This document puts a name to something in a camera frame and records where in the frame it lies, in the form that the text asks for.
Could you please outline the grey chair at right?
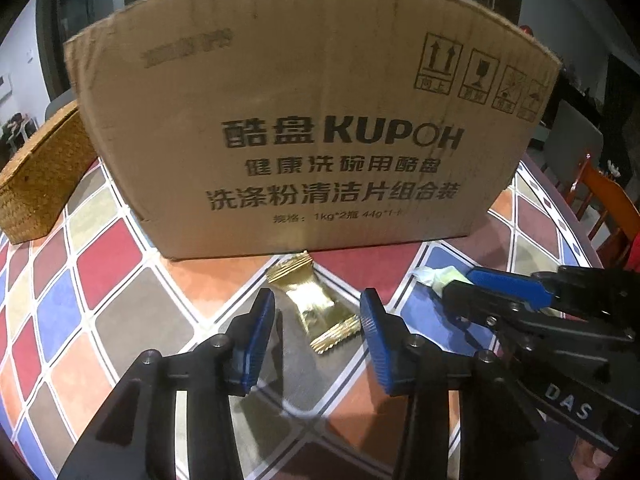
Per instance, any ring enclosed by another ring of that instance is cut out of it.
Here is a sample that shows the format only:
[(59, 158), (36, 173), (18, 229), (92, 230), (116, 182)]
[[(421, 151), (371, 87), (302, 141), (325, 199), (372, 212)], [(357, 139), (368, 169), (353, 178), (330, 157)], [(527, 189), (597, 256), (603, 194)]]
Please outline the grey chair at right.
[(544, 142), (544, 171), (550, 170), (556, 185), (567, 191), (580, 165), (590, 156), (597, 166), (603, 148), (600, 130), (575, 107), (561, 101), (553, 126)]

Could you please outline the white shoe rack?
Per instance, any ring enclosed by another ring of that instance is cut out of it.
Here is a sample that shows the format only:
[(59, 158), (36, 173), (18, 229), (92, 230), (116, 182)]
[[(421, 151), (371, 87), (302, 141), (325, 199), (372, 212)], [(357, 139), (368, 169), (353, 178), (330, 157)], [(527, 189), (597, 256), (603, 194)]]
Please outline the white shoe rack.
[(16, 113), (2, 126), (1, 144), (13, 155), (35, 134), (37, 129), (38, 124), (35, 118)]

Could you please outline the gold candy packet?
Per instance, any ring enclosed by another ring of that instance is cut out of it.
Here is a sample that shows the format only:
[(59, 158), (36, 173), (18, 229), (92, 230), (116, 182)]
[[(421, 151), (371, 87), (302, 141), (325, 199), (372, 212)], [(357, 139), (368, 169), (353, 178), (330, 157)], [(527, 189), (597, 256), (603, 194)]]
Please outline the gold candy packet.
[(359, 315), (333, 298), (314, 270), (314, 259), (300, 252), (274, 264), (268, 283), (295, 304), (311, 350), (323, 354), (361, 330)]

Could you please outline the brown cardboard box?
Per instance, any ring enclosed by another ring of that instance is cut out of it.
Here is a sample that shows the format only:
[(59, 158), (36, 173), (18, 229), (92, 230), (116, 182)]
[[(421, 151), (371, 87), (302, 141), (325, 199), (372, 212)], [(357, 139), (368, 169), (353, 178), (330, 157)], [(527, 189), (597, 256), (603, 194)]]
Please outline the brown cardboard box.
[(96, 152), (172, 260), (465, 236), (561, 68), (471, 0), (138, 0), (64, 54)]

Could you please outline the red wooden chair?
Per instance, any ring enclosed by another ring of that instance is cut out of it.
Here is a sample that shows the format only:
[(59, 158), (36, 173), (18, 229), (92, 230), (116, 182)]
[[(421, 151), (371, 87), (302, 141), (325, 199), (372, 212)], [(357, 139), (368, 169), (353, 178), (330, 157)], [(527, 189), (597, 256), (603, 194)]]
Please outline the red wooden chair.
[(596, 249), (605, 269), (623, 269), (631, 255), (631, 249), (639, 236), (639, 211), (623, 188), (593, 165), (587, 154), (580, 162), (577, 177), (564, 193), (568, 206), (572, 206), (580, 188), (587, 190), (575, 216), (578, 220), (592, 202), (600, 205), (599, 217), (587, 237), (590, 242), (602, 226), (613, 227), (613, 231)]

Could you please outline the colourful diamond pattern tablecloth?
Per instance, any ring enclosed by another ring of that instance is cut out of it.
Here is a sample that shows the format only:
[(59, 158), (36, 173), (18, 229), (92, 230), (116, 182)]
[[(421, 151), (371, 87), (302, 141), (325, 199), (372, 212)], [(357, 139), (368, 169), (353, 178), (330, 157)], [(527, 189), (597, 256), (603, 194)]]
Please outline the colourful diamond pattern tablecloth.
[[(480, 226), (440, 242), (317, 252), (318, 277), (355, 307), (373, 287), (390, 312), (442, 348), (495, 348), (459, 330), (413, 272), (487, 266), (519, 274), (596, 266), (575, 217), (532, 162), (522, 162)], [(52, 479), (107, 395), (144, 350), (194, 348), (245, 312), (270, 257), (171, 262), (144, 236), (96, 162), (40, 240), (1, 246), (1, 433), (39, 479)], [(231, 403), (249, 479), (386, 479), (405, 404), (378, 386), (366, 345), (314, 353), (287, 296), (258, 388)]]

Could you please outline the pale green candy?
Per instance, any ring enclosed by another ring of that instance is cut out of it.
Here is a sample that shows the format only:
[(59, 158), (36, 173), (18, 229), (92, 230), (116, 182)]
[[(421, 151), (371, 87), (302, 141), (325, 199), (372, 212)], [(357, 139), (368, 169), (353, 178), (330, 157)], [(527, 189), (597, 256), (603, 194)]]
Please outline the pale green candy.
[(420, 284), (430, 288), (438, 298), (442, 298), (444, 288), (452, 282), (471, 284), (471, 281), (454, 266), (445, 266), (440, 269), (421, 266), (412, 270), (411, 274)]

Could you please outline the woven wicker basket box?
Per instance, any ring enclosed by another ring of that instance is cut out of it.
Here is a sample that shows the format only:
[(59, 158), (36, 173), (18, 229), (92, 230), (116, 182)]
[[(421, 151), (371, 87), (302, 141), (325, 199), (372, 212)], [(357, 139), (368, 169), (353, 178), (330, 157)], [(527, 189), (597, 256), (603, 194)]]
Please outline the woven wicker basket box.
[(1, 170), (0, 226), (9, 242), (48, 235), (97, 158), (78, 104), (70, 101)]

